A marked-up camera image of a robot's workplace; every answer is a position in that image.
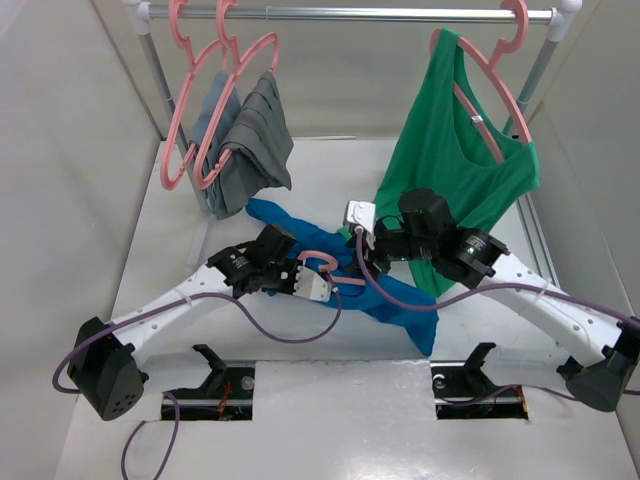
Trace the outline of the aluminium rail right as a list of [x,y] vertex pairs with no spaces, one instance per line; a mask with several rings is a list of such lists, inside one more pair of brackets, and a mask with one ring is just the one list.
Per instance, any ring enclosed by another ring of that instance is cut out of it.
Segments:
[[517,210],[535,270],[540,276],[550,279],[553,285],[559,287],[559,278],[530,194],[523,195],[517,200]]

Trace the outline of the green t shirt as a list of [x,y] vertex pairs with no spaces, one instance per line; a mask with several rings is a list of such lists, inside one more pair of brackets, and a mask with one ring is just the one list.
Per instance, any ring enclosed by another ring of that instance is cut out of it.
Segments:
[[[458,33],[435,31],[422,86],[374,197],[380,217],[399,217],[402,194],[431,189],[463,227],[490,230],[522,195],[539,185],[536,147],[526,131],[514,139],[486,116],[468,80],[472,45]],[[386,274],[367,259],[367,273]],[[409,261],[415,286],[433,296],[455,282],[424,260]]]

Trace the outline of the pink hanger with grey cloth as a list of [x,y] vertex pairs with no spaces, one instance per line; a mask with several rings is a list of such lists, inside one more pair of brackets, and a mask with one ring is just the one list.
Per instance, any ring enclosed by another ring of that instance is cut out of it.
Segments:
[[230,114],[230,122],[234,123],[240,113],[242,101],[237,92],[240,77],[258,54],[269,47],[273,48],[269,71],[273,73],[279,64],[280,40],[275,32],[261,36],[244,52],[241,51],[237,37],[229,33],[226,27],[227,11],[237,5],[237,1],[230,0],[218,1],[216,5],[217,40],[227,47],[228,63],[226,67],[223,66],[223,72],[226,74],[223,89],[218,95],[203,137],[194,150],[194,182],[201,190],[213,186],[230,160],[231,150],[223,147],[222,143],[224,137],[231,132],[231,127],[226,127],[224,132],[222,122],[223,116]]

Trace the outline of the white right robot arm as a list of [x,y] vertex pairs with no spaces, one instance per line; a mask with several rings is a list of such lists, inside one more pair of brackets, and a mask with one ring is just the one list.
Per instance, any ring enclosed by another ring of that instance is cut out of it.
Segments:
[[382,271],[391,263],[426,260],[465,287],[464,298],[489,297],[548,335],[569,354],[557,369],[581,403],[612,412],[639,364],[639,320],[573,297],[530,270],[507,246],[479,228],[463,227],[431,189],[401,195],[394,228],[373,205],[359,255]]

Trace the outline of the blue t shirt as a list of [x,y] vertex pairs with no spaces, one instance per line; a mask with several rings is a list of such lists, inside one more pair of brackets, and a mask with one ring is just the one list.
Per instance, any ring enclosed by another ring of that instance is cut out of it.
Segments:
[[[249,216],[267,225],[276,225],[291,234],[297,243],[289,255],[296,257],[307,250],[328,254],[337,260],[334,273],[339,277],[357,278],[357,273],[347,270],[355,257],[355,250],[347,246],[347,240],[339,233],[327,232],[307,221],[290,216],[276,203],[252,198],[245,210]],[[397,300],[411,305],[433,305],[435,299],[428,293],[382,274],[377,283]],[[435,311],[417,312],[404,309],[383,297],[370,284],[340,284],[339,293],[333,294],[326,305],[330,308],[363,312],[381,323],[402,327],[417,349],[425,356],[433,352],[438,314]]]

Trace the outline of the grey folded cloth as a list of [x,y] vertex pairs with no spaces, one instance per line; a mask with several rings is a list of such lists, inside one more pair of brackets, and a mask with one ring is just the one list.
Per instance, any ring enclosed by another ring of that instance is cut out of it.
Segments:
[[234,123],[230,114],[223,116],[224,132],[226,127],[231,132],[222,146],[231,157],[213,184],[213,212],[219,220],[237,214],[262,189],[292,188],[287,161],[293,140],[274,74],[264,72],[241,101]]

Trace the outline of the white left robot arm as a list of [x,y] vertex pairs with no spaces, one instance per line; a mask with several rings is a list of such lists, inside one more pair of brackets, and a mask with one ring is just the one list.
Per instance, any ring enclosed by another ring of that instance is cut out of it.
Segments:
[[67,374],[104,421],[128,412],[144,395],[222,387],[226,365],[206,344],[182,353],[162,348],[213,310],[259,290],[296,291],[300,261],[290,257],[290,234],[266,226],[259,236],[227,247],[194,274],[139,311],[108,323],[93,317],[79,329]]

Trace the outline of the metal clothes rack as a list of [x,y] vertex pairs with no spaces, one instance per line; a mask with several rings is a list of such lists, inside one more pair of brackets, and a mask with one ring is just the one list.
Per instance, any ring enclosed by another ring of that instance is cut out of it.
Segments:
[[[142,98],[151,107],[151,87],[155,86],[157,102],[163,112],[151,108],[153,120],[160,126],[163,140],[168,138],[169,125],[178,106],[178,90],[184,82],[187,60],[175,53],[158,54],[152,23],[159,21],[158,36],[173,44],[177,52],[169,19],[169,1],[117,1],[123,5],[128,22],[138,38],[141,54],[137,59],[129,54],[125,63],[130,69]],[[499,37],[517,33],[514,9],[461,7],[454,8],[392,7],[392,6],[320,6],[320,1],[238,1],[225,13],[230,35],[236,35],[240,45],[248,47],[258,37],[275,31],[280,42],[280,60],[276,80],[284,94],[284,111],[294,141],[292,178],[298,197],[313,186],[313,175],[329,182],[343,179],[356,192],[356,180],[365,185],[364,192],[373,192],[373,180],[381,178],[383,161],[391,155],[391,140],[404,122],[409,100],[417,92],[418,80],[426,71],[428,44],[435,29],[449,27],[491,56]],[[582,9],[582,1],[550,1],[548,8],[528,7],[529,30],[518,50],[505,53],[509,64],[504,72],[518,78],[527,73],[517,95],[524,112],[540,79],[545,75],[551,58],[567,36],[571,24]],[[546,29],[545,39],[533,61],[531,42],[541,39],[532,29]],[[181,124],[171,153],[172,161],[186,153],[187,135],[195,122],[213,74],[221,69],[223,60],[214,52],[200,70],[204,72],[188,96]]]

